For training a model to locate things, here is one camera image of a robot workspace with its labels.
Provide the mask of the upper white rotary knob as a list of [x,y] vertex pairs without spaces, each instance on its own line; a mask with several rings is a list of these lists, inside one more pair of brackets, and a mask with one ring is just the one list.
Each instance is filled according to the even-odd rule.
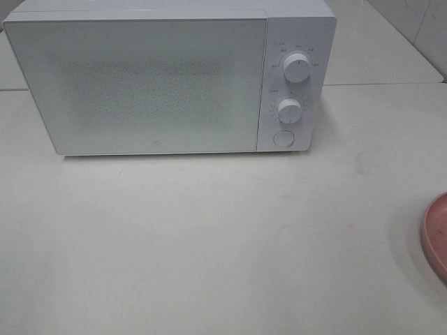
[[310,58],[301,51],[289,54],[283,61],[283,73],[288,82],[300,83],[310,76]]

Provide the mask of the lower white rotary knob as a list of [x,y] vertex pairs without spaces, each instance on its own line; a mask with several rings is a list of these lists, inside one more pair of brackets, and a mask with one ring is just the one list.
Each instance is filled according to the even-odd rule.
[[283,124],[295,124],[302,118],[303,109],[298,100],[287,98],[278,104],[277,116]]

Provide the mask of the white microwave oven body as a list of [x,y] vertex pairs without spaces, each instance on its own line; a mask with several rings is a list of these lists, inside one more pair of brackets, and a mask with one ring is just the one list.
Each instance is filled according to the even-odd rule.
[[[155,154],[309,148],[337,26],[335,15],[324,1],[25,1],[11,11],[2,27],[6,32],[5,25],[9,22],[168,20],[265,20],[257,143],[254,151]],[[310,58],[310,76],[303,82],[291,83],[284,77],[282,64],[289,54],[297,51]],[[303,109],[301,120],[295,124],[283,124],[277,116],[278,104],[287,98],[299,101]],[[273,137],[279,131],[294,134],[291,147],[278,147],[274,143]]]

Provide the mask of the pink round plate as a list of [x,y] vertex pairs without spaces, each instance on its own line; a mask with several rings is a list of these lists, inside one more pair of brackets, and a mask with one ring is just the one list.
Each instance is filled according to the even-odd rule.
[[446,193],[428,205],[420,228],[425,257],[439,279],[446,284]]

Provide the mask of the white microwave door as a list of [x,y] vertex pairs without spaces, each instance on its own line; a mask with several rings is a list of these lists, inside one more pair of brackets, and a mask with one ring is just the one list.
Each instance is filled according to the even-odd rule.
[[9,22],[64,156],[254,151],[265,20]]

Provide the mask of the white rotary knob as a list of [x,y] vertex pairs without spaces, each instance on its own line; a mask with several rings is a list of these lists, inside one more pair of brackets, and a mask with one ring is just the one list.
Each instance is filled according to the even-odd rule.
[[301,51],[289,54],[283,61],[283,73],[288,82],[300,83],[310,76],[310,58]]
[[283,124],[295,124],[302,118],[303,109],[298,100],[287,98],[278,104],[277,116]]

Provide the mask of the round white door button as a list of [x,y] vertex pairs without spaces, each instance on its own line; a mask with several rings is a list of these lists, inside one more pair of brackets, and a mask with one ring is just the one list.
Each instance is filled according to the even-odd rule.
[[273,141],[278,147],[291,147],[294,143],[294,134],[290,131],[279,131]]

